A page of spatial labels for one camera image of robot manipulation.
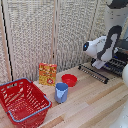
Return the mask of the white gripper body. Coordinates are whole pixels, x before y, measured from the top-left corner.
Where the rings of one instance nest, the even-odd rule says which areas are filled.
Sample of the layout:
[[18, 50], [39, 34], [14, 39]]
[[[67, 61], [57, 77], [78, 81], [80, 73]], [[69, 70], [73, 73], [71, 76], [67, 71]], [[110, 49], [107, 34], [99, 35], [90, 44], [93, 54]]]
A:
[[92, 64], [93, 67], [96, 69], [101, 69], [104, 66], [105, 62], [101, 60], [95, 60], [95, 62]]

